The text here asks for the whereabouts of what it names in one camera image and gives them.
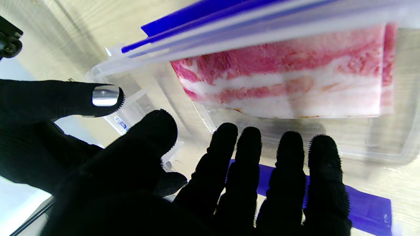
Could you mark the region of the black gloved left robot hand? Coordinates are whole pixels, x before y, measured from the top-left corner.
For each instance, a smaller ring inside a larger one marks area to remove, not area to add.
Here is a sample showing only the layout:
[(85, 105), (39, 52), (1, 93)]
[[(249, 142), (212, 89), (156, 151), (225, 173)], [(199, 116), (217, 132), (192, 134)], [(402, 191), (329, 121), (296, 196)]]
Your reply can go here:
[(283, 134), (266, 199), (257, 208), (261, 132), (232, 123), (213, 133), (173, 202), (157, 195), (161, 157), (177, 125), (154, 110), (61, 186), (42, 236), (349, 236), (350, 203), (335, 141), (312, 138), (306, 188), (299, 133)]

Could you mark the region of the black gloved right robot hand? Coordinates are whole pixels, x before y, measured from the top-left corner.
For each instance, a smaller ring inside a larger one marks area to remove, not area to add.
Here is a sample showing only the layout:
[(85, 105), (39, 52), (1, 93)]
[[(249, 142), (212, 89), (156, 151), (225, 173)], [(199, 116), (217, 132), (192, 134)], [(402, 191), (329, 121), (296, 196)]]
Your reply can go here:
[(54, 121), (104, 117), (125, 102), (115, 85), (59, 80), (0, 82), (0, 172), (3, 178), (51, 195), (101, 147), (67, 135)]

